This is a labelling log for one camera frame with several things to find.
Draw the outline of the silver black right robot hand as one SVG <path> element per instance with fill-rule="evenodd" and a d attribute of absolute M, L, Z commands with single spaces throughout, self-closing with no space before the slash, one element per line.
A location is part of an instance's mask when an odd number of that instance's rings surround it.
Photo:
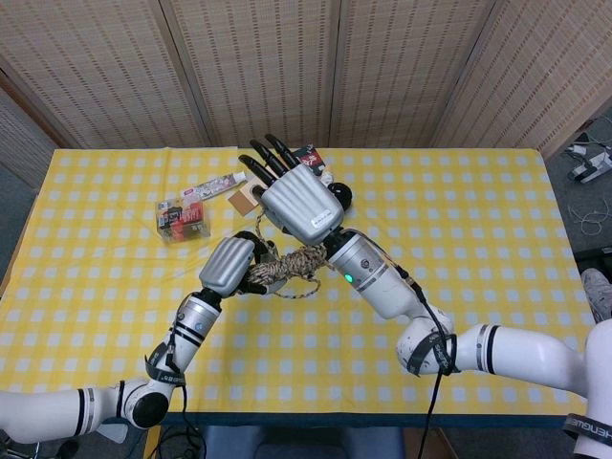
<path fill-rule="evenodd" d="M 269 220 L 307 246 L 323 242 L 343 222 L 344 209 L 312 168 L 272 134 L 268 145 L 252 139 L 258 154 L 238 156 L 260 183 L 252 194 Z"/>

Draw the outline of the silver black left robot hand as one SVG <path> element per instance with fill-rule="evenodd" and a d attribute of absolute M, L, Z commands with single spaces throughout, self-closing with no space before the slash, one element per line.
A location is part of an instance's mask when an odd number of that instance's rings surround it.
<path fill-rule="evenodd" d="M 285 280 L 265 284 L 249 280 L 248 274 L 250 266 L 261 268 L 273 260 L 273 246 L 274 243 L 262 242 L 254 233 L 244 230 L 223 238 L 199 274 L 202 286 L 222 298 L 276 293 L 286 284 Z"/>

